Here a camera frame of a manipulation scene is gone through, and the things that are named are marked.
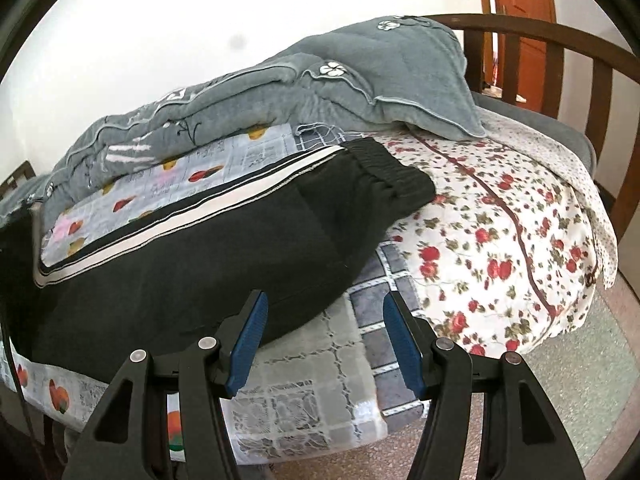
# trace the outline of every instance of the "floral bedsheet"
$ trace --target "floral bedsheet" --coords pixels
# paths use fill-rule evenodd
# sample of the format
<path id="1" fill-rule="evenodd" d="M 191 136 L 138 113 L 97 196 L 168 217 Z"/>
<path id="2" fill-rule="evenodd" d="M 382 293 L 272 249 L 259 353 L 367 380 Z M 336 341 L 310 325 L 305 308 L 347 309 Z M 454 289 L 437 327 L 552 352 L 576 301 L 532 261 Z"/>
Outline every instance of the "floral bedsheet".
<path id="1" fill-rule="evenodd" d="M 500 357 L 583 325 L 600 266 L 574 189 L 495 142 L 376 134 L 427 172 L 434 202 L 392 227 L 439 336 Z"/>

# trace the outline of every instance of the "gray blanket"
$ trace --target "gray blanket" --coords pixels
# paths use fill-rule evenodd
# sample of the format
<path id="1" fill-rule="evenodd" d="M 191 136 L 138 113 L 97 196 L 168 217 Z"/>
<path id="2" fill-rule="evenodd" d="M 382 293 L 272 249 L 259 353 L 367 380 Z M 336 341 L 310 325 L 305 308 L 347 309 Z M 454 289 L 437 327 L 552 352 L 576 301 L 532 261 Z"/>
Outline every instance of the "gray blanket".
<path id="1" fill-rule="evenodd" d="M 465 68 L 452 30 L 425 18 L 377 18 L 311 36 L 254 67 L 95 121 L 51 174 L 3 202 L 0 216 L 41 198 L 48 230 L 114 179 L 258 124 L 370 132 L 404 123 L 451 140 L 484 137 Z"/>

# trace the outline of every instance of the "bed rail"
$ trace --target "bed rail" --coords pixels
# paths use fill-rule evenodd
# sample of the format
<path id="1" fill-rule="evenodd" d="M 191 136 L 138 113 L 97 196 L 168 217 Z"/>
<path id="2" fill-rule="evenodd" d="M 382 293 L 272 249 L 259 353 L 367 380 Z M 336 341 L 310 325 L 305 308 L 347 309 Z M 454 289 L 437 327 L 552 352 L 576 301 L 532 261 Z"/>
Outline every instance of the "bed rail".
<path id="1" fill-rule="evenodd" d="M 502 100 L 516 104 L 520 38 L 546 43 L 545 85 L 542 113 L 558 118 L 562 91 L 564 50 L 569 49 L 593 59 L 591 101 L 585 134 L 599 157 L 609 124 L 613 71 L 640 84 L 640 59 L 609 41 L 588 32 L 557 23 L 504 14 L 439 14 L 427 16 L 454 30 L 464 31 L 464 50 L 468 60 L 466 82 L 475 92 L 482 91 L 484 34 L 504 34 L 504 81 Z M 629 166 L 618 197 L 610 213 L 613 229 L 620 241 L 640 202 L 640 124 Z"/>
<path id="2" fill-rule="evenodd" d="M 25 160 L 9 177 L 0 182 L 0 200 L 11 190 L 16 189 L 22 180 L 29 180 L 36 176 L 31 163 Z"/>

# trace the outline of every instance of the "metal screw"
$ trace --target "metal screw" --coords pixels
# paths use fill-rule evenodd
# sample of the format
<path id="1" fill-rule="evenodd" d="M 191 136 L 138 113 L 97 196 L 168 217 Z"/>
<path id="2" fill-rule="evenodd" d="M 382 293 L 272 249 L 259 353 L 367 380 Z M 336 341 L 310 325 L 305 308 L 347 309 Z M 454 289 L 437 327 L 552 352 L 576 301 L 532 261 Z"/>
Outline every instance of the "metal screw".
<path id="1" fill-rule="evenodd" d="M 453 350 L 454 343 L 448 337 L 441 337 L 436 340 L 436 346 L 440 350 Z"/>
<path id="2" fill-rule="evenodd" d="M 522 362 L 522 357 L 520 354 L 516 354 L 516 352 L 507 352 L 504 355 L 504 359 L 512 365 L 519 365 Z"/>
<path id="3" fill-rule="evenodd" d="M 218 342 L 216 341 L 216 339 L 214 337 L 209 337 L 209 336 L 203 337 L 200 341 L 198 341 L 198 346 L 203 350 L 209 350 L 210 348 L 213 348 L 217 344 Z"/>
<path id="4" fill-rule="evenodd" d="M 129 359 L 131 359 L 135 363 L 139 363 L 140 361 L 144 361 L 146 358 L 146 352 L 144 350 L 134 350 L 131 352 Z"/>

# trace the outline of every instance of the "white wall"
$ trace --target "white wall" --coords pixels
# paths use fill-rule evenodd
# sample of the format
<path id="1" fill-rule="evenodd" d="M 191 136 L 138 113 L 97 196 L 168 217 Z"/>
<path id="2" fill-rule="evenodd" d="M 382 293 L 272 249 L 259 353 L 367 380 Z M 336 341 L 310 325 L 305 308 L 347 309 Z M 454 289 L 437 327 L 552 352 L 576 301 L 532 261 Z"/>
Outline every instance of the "white wall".
<path id="1" fill-rule="evenodd" d="M 2 81 L 0 107 L 39 173 L 101 116 L 250 66 L 309 34 L 443 12 L 481 12 L 481 1 L 59 0 Z"/>
<path id="2" fill-rule="evenodd" d="M 3 182 L 26 159 L 24 146 L 14 130 L 14 116 L 6 87 L 0 85 L 0 182 Z"/>
<path id="3" fill-rule="evenodd" d="M 594 0 L 555 0 L 558 23 L 590 32 L 631 51 L 616 26 Z M 564 56 L 564 81 L 558 119 L 584 131 L 591 98 L 593 63 L 575 52 Z M 614 72 L 613 94 L 607 138 L 598 164 L 596 179 L 617 195 L 638 130 L 640 85 Z"/>

